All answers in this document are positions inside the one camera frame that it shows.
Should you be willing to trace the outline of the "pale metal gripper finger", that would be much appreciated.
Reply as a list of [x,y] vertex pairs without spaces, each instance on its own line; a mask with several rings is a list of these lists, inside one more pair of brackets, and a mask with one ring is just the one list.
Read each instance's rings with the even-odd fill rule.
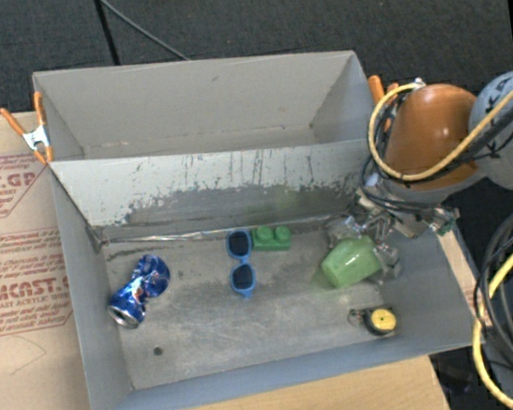
[[339,242],[342,239],[358,239],[360,238],[364,231],[362,231],[362,226],[357,223],[354,216],[345,216],[339,217],[338,219],[333,219],[326,224],[328,240],[333,242]]
[[383,281],[396,279],[401,273],[399,249],[386,244],[374,248],[379,264],[381,264],[381,278]]

